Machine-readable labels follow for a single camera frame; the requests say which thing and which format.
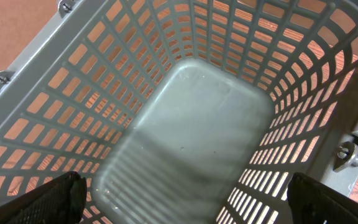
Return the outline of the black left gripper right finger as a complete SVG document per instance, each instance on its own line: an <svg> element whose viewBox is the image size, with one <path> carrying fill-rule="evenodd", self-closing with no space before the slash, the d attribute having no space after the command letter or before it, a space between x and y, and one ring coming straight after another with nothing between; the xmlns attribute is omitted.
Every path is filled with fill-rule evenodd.
<svg viewBox="0 0 358 224"><path fill-rule="evenodd" d="M287 200L294 224L358 224L358 203L328 186L295 172L288 184Z"/></svg>

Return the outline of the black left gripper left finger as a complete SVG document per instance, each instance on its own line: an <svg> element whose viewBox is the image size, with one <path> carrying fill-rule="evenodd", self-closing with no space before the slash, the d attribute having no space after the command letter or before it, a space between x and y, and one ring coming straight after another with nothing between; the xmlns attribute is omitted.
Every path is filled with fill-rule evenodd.
<svg viewBox="0 0 358 224"><path fill-rule="evenodd" d="M79 223L86 196L86 179L69 171L0 206L0 223Z"/></svg>

